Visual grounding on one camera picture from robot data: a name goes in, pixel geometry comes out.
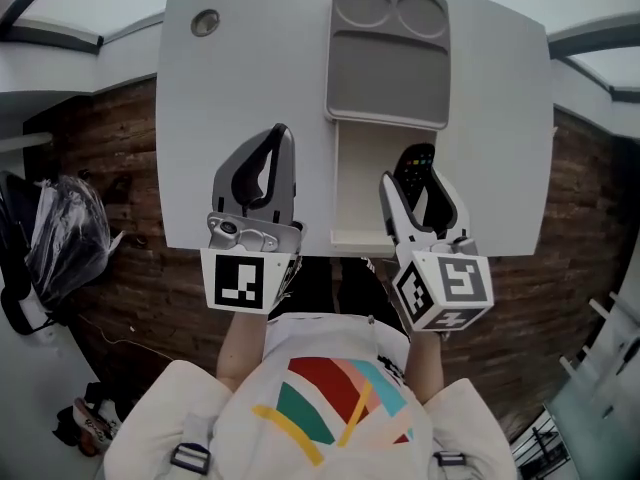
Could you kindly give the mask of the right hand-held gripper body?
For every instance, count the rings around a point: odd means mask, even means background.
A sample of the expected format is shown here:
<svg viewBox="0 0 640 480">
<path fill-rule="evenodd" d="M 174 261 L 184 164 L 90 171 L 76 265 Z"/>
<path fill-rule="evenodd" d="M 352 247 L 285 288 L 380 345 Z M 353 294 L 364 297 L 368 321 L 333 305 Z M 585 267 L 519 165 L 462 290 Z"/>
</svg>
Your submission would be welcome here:
<svg viewBox="0 0 640 480">
<path fill-rule="evenodd" d="M 406 241 L 396 246 L 396 258 L 392 286 L 411 332 L 462 331 L 494 306 L 488 259 L 471 238 Z"/>
</svg>

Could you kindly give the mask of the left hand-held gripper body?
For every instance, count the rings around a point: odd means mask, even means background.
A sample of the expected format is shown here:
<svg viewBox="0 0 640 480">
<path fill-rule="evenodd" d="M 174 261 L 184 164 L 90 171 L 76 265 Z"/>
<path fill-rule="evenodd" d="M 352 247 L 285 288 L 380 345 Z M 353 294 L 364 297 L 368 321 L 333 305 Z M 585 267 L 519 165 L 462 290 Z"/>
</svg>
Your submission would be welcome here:
<svg viewBox="0 0 640 480">
<path fill-rule="evenodd" d="M 207 306 L 268 315 L 287 296 L 306 234 L 290 225 L 212 212 L 209 246 L 200 250 Z"/>
</svg>

